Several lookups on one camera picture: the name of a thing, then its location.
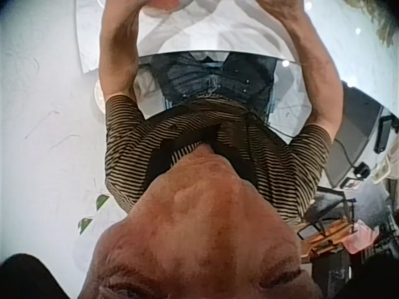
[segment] man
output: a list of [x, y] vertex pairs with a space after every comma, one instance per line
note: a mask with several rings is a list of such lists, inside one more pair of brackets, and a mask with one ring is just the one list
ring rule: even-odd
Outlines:
[[303, 1], [258, 0], [290, 34], [313, 107], [290, 145], [218, 90], [145, 120], [131, 45], [146, 3], [109, 0], [103, 15], [107, 187], [128, 216], [100, 238], [80, 297], [318, 298], [287, 223], [315, 194], [343, 90]]

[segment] orange object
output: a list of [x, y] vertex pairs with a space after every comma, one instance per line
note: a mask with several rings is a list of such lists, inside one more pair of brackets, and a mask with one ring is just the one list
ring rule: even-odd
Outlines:
[[180, 0], [151, 0], [147, 5], [164, 11], [172, 11], [180, 5]]

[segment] floor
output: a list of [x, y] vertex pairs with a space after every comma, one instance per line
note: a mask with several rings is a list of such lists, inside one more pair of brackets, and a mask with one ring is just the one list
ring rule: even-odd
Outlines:
[[76, 298], [77, 224], [106, 192], [98, 75], [82, 72], [74, 0], [8, 1], [0, 24], [0, 259], [35, 255]]

